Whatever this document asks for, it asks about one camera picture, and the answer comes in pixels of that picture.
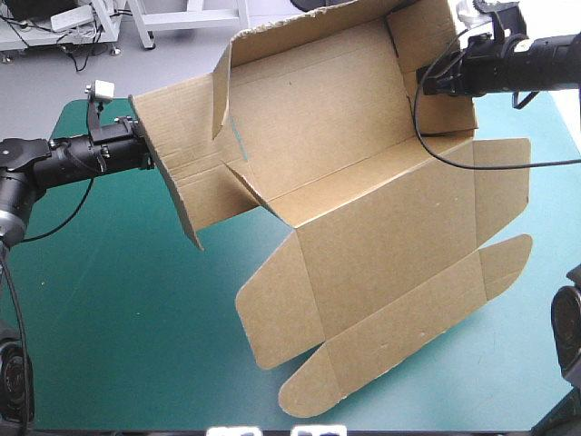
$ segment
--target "unfolded cardboard box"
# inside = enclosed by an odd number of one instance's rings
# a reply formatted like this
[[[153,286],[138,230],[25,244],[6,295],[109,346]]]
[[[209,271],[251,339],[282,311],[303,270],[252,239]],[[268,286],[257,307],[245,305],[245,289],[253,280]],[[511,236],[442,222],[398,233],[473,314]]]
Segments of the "unfolded cardboard box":
[[[414,135],[416,71],[456,30],[446,0],[405,4],[243,32],[213,73],[133,98],[196,243],[257,205],[294,229],[236,299],[262,368],[320,346],[281,388],[294,416],[328,410],[501,294],[530,252],[525,235],[480,248],[526,207],[528,171],[446,166]],[[421,108],[447,158],[528,162],[527,140],[473,140],[470,99]]]

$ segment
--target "teal table surface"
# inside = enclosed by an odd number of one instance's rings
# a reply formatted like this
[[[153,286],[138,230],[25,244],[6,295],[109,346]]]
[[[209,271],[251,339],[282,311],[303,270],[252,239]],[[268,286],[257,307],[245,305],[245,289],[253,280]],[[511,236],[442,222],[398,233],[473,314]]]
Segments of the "teal table surface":
[[[478,138],[530,137],[537,161],[578,157],[550,96],[521,112],[510,103],[509,95],[478,100]],[[85,102],[67,105],[54,136],[82,134],[84,111]],[[115,101],[103,120],[130,111]],[[234,308],[238,289],[290,229],[255,209],[202,231],[200,252],[183,235],[158,171],[97,179],[64,230],[11,254],[34,359],[37,427],[529,428],[568,391],[549,308],[581,262],[580,182],[581,167],[533,170],[530,205],[495,238],[534,237],[517,283],[328,413],[297,420],[279,409],[277,395],[308,354],[259,369]],[[29,235],[61,222],[84,189],[50,191]],[[2,307],[14,317],[6,295]]]

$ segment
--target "floor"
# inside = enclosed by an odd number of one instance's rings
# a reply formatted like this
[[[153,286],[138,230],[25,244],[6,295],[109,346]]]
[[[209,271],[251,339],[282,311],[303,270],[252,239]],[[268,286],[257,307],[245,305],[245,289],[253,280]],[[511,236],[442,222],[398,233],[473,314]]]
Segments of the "floor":
[[[183,2],[148,3],[154,9]],[[523,2],[537,11],[546,4]],[[550,4],[527,16],[531,34],[554,33],[543,25],[576,32],[577,24],[566,24],[579,17],[572,12],[576,2]],[[297,13],[287,0],[249,5],[254,25]],[[84,98],[84,86],[95,78],[116,82],[117,95],[126,96],[211,71],[235,31],[160,34],[158,48],[147,52],[126,23],[123,55],[91,59],[81,74],[55,50],[17,57],[0,65],[0,137],[46,137],[66,104]],[[545,94],[523,112],[510,108],[507,95],[478,99],[478,136],[528,136],[537,160],[576,157],[567,130],[578,131],[576,104],[570,95],[559,104],[566,126]],[[60,132],[83,129],[74,114],[65,117]],[[556,365],[548,308],[566,271],[581,259],[580,183],[581,168],[534,171],[527,211],[498,236],[534,237],[518,283],[310,422],[345,422],[362,430],[522,429],[536,423],[568,390]],[[59,221],[83,188],[50,192],[34,211],[31,233]],[[183,237],[157,172],[96,183],[66,231],[18,247],[11,259],[28,320],[39,426],[202,429],[255,423],[282,429],[297,423],[275,399],[305,356],[261,371],[233,308],[241,284],[287,233],[256,209],[203,231],[206,252],[199,253]]]

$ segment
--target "white cart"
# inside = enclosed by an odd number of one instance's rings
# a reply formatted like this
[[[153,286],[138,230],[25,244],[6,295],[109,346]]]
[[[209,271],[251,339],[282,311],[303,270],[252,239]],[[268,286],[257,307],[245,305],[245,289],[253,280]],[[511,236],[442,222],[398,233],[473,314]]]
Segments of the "white cart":
[[[103,26],[101,38],[102,43],[114,43],[119,37],[119,29],[123,16],[111,16],[113,9],[107,7],[105,0],[91,0],[91,5],[96,13],[98,24]],[[115,0],[115,7],[123,9],[126,6],[126,0]],[[39,22],[43,27],[50,27],[50,22]],[[27,28],[25,31],[20,29],[18,25],[14,25],[14,29],[23,37],[27,44],[31,46],[38,45],[55,45],[55,44],[90,44],[93,41],[92,37],[82,37],[81,35],[66,35],[47,32],[38,28]],[[0,20],[0,52],[8,52],[11,50],[24,50],[26,44],[16,35],[15,31],[8,23]],[[113,48],[112,54],[119,53],[118,49]],[[3,62],[9,62],[10,58],[3,54]]]
[[[147,14],[143,0],[127,0],[145,48],[154,48],[153,32],[237,25],[250,27],[246,0],[236,0],[235,9],[204,9],[203,0],[188,0],[183,12]]]

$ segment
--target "wire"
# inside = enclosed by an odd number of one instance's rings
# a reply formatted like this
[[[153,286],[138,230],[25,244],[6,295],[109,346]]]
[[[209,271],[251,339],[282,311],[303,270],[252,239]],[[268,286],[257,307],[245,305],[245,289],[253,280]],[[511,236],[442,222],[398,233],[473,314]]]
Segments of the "wire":
[[[22,37],[22,35],[20,35],[20,32],[18,32],[15,29],[15,25],[12,24],[11,20],[9,20],[8,18],[6,18],[3,15],[0,15],[0,19],[3,20],[7,25],[10,26],[10,28],[12,29],[12,31],[16,34],[16,36],[18,36],[18,39],[20,39],[20,41],[23,42],[23,44],[26,46],[26,48],[30,48],[31,47],[31,45],[26,42],[26,40]]]
[[[84,69],[87,67],[87,64],[88,64],[88,62],[89,62],[89,58],[90,58],[91,56],[95,56],[95,55],[97,55],[97,54],[95,54],[95,52],[94,52],[94,49],[95,49],[95,47],[96,47],[97,45],[99,45],[99,41],[101,40],[101,36],[102,36],[102,35],[103,35],[103,27],[100,25],[100,26],[99,26],[99,30],[97,31],[97,34],[94,36],[94,38],[93,38],[93,41],[91,42],[91,46],[89,47],[89,49],[88,49],[88,51],[87,51],[87,54],[86,54],[86,56],[85,56],[85,58],[84,58],[83,66],[81,66],[81,67],[79,67],[78,60],[76,59],[76,57],[74,57],[73,53],[71,53],[71,52],[65,52],[65,54],[66,54],[66,55],[67,55],[69,58],[71,58],[71,60],[73,61],[73,64],[74,64],[74,70],[75,70],[77,73],[81,73],[81,72],[82,72],[82,71],[83,71],[83,70],[84,70]],[[66,35],[63,35],[63,36],[61,36],[61,37],[58,39],[57,43],[59,43],[59,42],[60,42],[60,41],[61,41],[61,40],[62,40],[62,39],[65,37],[65,36],[66,36]]]
[[[74,209],[73,213],[71,213],[66,220],[64,220],[62,223],[60,223],[59,225],[57,225],[50,232],[46,232],[46,233],[39,234],[38,236],[35,236],[33,238],[26,238],[26,239],[24,239],[22,241],[22,243],[33,243],[34,241],[40,241],[41,239],[47,238],[49,236],[52,236],[53,234],[55,234],[58,231],[60,231],[61,229],[63,229],[81,211],[81,209],[83,208],[84,202],[86,202],[87,197],[89,196],[89,193],[91,192],[91,189],[93,189],[93,185],[94,185],[94,179],[91,179],[91,181],[87,185],[87,189],[84,192],[84,195],[83,195],[83,198],[81,199],[81,202],[79,202],[79,204]]]
[[[15,307],[16,321],[18,322],[18,331],[20,332],[20,342],[22,343],[22,355],[23,355],[23,367],[25,376],[25,413],[22,418],[22,426],[20,434],[25,436],[28,433],[28,422],[30,421],[30,373],[28,368],[28,344],[26,341],[26,328],[25,328],[25,318],[22,315],[22,308],[20,306],[20,300],[18,298],[18,292],[15,288],[15,283],[12,280],[12,274],[8,268],[8,262],[6,261],[5,255],[0,255],[0,266],[4,272],[6,278],[6,283],[8,284],[8,289],[10,290],[10,297],[12,298],[12,304]]]
[[[486,165],[486,166],[468,165],[468,164],[464,164],[464,163],[458,163],[458,162],[451,161],[448,158],[439,155],[434,150],[432,150],[432,148],[426,143],[424,136],[421,132],[420,125],[419,125],[419,100],[420,100],[420,97],[422,96],[421,91],[424,88],[424,84],[426,83],[426,80],[431,75],[432,71],[434,71],[434,68],[436,68],[436,65],[438,65],[444,59],[444,57],[446,57],[446,55],[450,52],[450,50],[454,46],[454,44],[463,35],[465,35],[468,31],[469,31],[469,29],[466,29],[466,30],[460,32],[452,41],[450,41],[450,43],[448,44],[448,47],[446,48],[444,53],[442,53],[438,57],[438,59],[436,59],[434,61],[434,63],[429,66],[428,70],[426,70],[426,73],[424,73],[421,80],[419,81],[418,89],[416,90],[416,101],[414,102],[413,119],[414,119],[414,129],[416,130],[416,136],[417,136],[419,142],[421,143],[422,147],[424,147],[424,149],[426,150],[426,152],[428,152],[429,155],[438,159],[439,161],[443,162],[444,164],[455,166],[455,167],[463,169],[463,170],[472,170],[472,171],[526,170],[528,168],[544,168],[544,167],[549,167],[549,166],[563,166],[563,165],[581,164],[581,159],[572,159],[572,160],[568,160],[568,161],[521,163],[521,164],[514,164],[514,165]]]

